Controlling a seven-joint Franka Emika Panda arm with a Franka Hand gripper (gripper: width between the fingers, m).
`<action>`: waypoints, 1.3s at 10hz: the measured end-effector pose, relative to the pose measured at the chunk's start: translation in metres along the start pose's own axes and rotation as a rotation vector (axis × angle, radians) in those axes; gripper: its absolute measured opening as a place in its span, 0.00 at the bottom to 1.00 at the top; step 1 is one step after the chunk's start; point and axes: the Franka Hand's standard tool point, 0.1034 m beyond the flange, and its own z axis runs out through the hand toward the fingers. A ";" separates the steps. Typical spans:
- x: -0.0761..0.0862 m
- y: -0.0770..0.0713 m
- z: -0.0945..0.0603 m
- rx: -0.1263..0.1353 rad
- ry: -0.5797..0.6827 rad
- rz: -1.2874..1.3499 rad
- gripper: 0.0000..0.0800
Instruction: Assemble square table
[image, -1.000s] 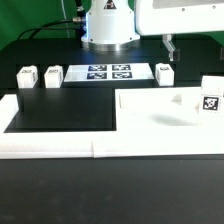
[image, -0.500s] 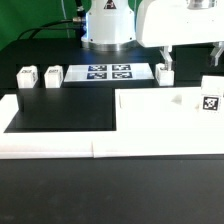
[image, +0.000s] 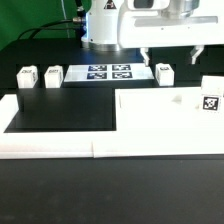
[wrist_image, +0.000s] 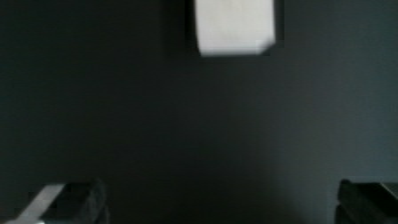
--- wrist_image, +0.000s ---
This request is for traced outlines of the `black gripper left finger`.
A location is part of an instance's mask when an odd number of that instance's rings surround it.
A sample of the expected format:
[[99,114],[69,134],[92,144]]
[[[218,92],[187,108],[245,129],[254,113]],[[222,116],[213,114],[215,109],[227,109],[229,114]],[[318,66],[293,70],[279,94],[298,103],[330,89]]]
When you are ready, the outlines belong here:
[[21,211],[16,224],[108,224],[103,183],[48,184]]

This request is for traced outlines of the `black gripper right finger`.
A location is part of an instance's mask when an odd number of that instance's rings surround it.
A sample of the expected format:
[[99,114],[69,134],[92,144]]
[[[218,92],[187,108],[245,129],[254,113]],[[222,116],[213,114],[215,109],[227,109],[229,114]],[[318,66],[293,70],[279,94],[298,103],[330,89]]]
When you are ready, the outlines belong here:
[[339,182],[334,224],[398,224],[398,183]]

